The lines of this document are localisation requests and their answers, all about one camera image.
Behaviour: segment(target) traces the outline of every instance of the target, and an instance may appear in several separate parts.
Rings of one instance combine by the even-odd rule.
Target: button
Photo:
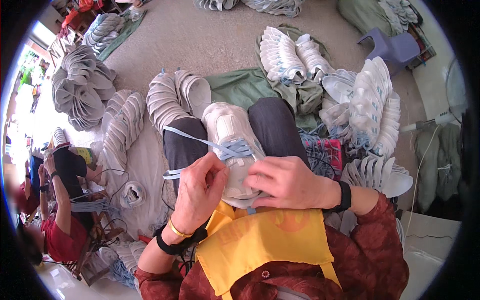
[[[270,277],[270,272],[268,272],[267,270],[262,272],[262,278],[269,278],[269,277]]]

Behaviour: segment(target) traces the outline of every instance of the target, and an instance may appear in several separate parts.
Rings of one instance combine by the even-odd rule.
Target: sack of shoe parts
[[[229,10],[238,2],[239,0],[193,0],[196,8],[210,9],[212,11]]]
[[[301,11],[301,5],[305,0],[242,0],[246,6],[258,12],[267,12],[274,15],[284,14],[287,17],[295,17]]]
[[[394,35],[406,32],[409,23],[418,22],[418,17],[407,0],[379,0],[378,4],[384,9]]]
[[[125,19],[116,13],[99,14],[84,35],[82,45],[92,47],[96,55],[119,36]]]
[[[115,71],[95,58],[90,47],[79,46],[63,58],[52,76],[55,110],[66,113],[77,131],[97,125],[105,112],[102,101],[115,94],[115,76]]]

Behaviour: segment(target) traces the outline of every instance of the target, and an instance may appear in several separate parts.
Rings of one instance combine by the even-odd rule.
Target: black wristband
[[[40,187],[40,191],[41,191],[41,192],[48,192],[48,184],[42,185],[42,186]]]
[[[167,224],[163,225],[159,229],[155,230],[153,234],[156,237],[156,243],[163,250],[166,254],[169,255],[181,255],[185,250],[190,248],[195,243],[198,243],[204,240],[207,237],[207,230],[205,228],[198,228],[195,230],[193,235],[189,238],[185,238],[180,244],[177,245],[167,245],[162,240],[162,231],[167,226]]]
[[[54,176],[60,177],[60,174],[59,174],[57,171],[54,171],[54,172],[52,172],[52,173],[50,174],[50,179],[53,180],[53,177],[54,177]]]
[[[340,200],[340,204],[332,208],[332,211],[336,213],[341,213],[352,206],[352,191],[350,190],[350,186],[348,185],[348,183],[340,180],[338,180],[337,182],[340,185],[342,197]]]

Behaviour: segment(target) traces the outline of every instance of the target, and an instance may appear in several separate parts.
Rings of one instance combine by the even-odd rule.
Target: knee
[[[169,127],[176,128],[184,133],[187,133],[191,136],[196,137],[197,139],[206,140],[207,133],[205,130],[204,125],[202,124],[202,120],[197,118],[181,118],[172,121]],[[163,141],[164,144],[176,144],[177,141],[183,140],[185,137],[176,134],[174,132],[163,130]]]
[[[255,104],[249,107],[248,112],[254,113],[255,111],[259,110],[263,112],[280,111],[295,116],[293,108],[290,106],[290,104],[288,104],[286,100],[278,97],[260,98]]]

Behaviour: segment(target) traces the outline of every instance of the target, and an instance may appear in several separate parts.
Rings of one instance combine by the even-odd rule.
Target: left hand
[[[340,204],[339,184],[313,174],[297,156],[265,157],[256,161],[248,174],[243,185],[271,195],[256,199],[252,208],[329,209]]]
[[[180,232],[192,234],[220,202],[230,169],[209,152],[181,172],[179,194],[171,220]]]
[[[45,174],[47,170],[45,170],[45,167],[43,165],[40,165],[38,167],[38,177],[40,178],[40,186],[45,185]]]

